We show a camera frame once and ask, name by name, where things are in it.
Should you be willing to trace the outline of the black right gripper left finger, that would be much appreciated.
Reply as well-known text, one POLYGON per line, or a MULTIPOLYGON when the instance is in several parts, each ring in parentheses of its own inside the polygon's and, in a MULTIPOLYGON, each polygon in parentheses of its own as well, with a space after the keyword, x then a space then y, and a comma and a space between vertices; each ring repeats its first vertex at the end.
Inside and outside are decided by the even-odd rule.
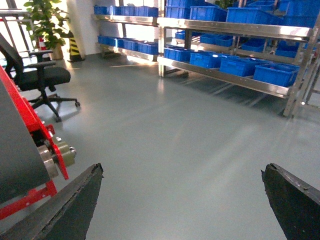
POLYGON ((30 215, 2 232, 2 240, 85 240, 99 197, 103 168, 93 164, 30 215))

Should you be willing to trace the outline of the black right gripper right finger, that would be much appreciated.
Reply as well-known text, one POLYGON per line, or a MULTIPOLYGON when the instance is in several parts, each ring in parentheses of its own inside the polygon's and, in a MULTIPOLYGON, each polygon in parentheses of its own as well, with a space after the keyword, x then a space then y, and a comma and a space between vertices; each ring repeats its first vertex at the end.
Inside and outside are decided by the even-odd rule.
POLYGON ((261 172, 271 209, 288 240, 320 238, 320 191, 275 163, 261 172))

